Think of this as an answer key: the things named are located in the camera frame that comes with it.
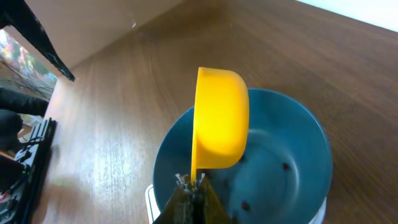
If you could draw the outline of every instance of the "teal bowl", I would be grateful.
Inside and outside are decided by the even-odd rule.
[[[249,89],[249,99],[248,142],[242,159],[227,169],[208,170],[207,175],[228,215],[239,223],[308,224],[331,183],[326,133],[314,115],[289,96]],[[176,186],[175,174],[190,173],[192,132],[190,108],[160,145],[154,167],[160,211]]]

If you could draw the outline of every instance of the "white wall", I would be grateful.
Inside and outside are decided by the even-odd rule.
[[[359,21],[398,32],[397,0],[299,0]]]
[[[72,68],[182,0],[26,0],[63,62]],[[13,27],[6,31],[56,70]]]

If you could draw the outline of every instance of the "yellow measuring cup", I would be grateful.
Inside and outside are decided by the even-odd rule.
[[[242,157],[249,130],[249,95],[232,71],[198,71],[193,115],[191,183],[197,169],[224,169]]]

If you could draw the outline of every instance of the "crumb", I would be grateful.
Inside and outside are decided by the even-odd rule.
[[[250,205],[246,201],[242,202],[241,207],[245,211],[249,211],[250,210]]]
[[[288,170],[290,167],[289,167],[289,165],[287,165],[286,162],[284,162],[284,163],[282,164],[282,168],[283,168],[284,170]]]

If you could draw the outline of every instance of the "wooden table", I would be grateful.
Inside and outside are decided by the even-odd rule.
[[[185,1],[61,78],[33,223],[147,223],[158,146],[199,66],[292,96],[328,133],[325,223],[398,222],[398,34],[292,0]]]

